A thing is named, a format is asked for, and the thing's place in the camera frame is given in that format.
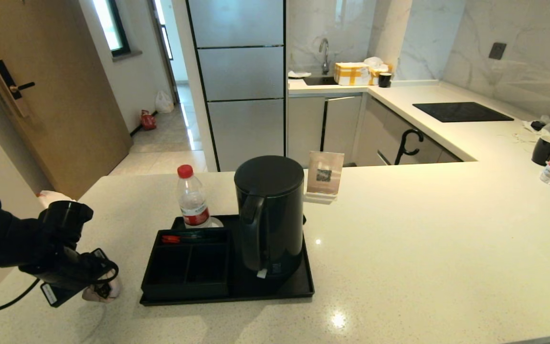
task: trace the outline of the induction cooktop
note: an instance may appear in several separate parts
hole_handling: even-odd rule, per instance
[[[413,104],[441,122],[488,122],[512,118],[474,102]]]

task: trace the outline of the electric kettle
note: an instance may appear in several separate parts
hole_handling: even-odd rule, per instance
[[[303,167],[276,155],[245,161],[235,172],[240,217],[232,229],[235,252],[262,277],[290,276],[301,263],[303,184]]]

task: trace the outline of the faucet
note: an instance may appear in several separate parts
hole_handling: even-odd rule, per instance
[[[326,38],[321,40],[321,43],[319,44],[319,52],[321,52],[324,46],[326,46],[326,50],[324,52],[324,63],[321,65],[322,75],[326,75],[330,71],[330,68],[328,68],[328,39]]]

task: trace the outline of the tiled floor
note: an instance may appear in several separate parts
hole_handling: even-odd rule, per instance
[[[187,150],[185,152],[129,153],[109,175],[175,174],[177,168],[185,164],[192,166],[194,172],[207,172],[203,151]]]
[[[156,115],[155,130],[140,130],[133,136],[129,155],[110,176],[176,173],[184,164],[195,172],[207,172],[188,85],[178,85],[178,94],[181,104],[171,113]]]
[[[188,85],[179,85],[180,104],[170,113],[156,115],[157,128],[133,136],[131,153],[200,151],[201,136]]]

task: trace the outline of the kettle lid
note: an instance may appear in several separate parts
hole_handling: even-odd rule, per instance
[[[280,196],[303,183],[303,167],[293,159],[265,155],[249,159],[235,172],[235,185],[247,194]]]

